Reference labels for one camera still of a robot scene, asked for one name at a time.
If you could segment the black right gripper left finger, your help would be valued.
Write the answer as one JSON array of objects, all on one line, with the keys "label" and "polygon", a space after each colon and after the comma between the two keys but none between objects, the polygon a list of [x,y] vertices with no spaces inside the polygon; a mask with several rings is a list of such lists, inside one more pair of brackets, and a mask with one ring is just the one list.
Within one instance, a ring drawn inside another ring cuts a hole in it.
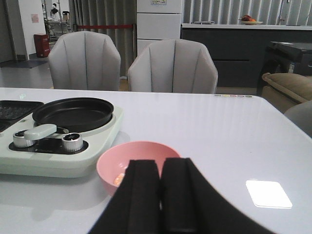
[{"label": "black right gripper left finger", "polygon": [[159,182],[155,161],[130,160],[122,183],[90,233],[159,233]]}]

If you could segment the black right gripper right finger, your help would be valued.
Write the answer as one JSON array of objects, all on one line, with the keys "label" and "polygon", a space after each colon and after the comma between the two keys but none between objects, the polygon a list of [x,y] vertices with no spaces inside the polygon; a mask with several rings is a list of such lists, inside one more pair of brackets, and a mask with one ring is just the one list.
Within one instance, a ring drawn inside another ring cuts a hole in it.
[{"label": "black right gripper right finger", "polygon": [[162,233],[269,234],[229,203],[189,158],[168,158],[162,168]]}]

